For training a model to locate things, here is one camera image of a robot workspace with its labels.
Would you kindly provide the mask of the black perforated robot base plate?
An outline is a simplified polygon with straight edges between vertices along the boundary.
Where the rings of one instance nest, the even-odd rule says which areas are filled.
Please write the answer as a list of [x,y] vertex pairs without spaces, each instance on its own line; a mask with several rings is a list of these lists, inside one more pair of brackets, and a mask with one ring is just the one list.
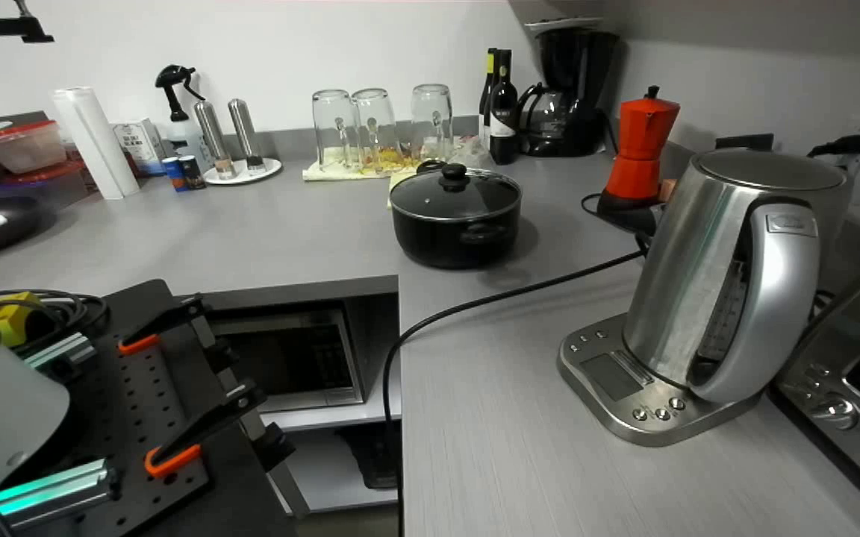
[[290,440],[228,364],[160,279],[101,299],[92,336],[0,340],[0,537],[295,537],[266,482]]

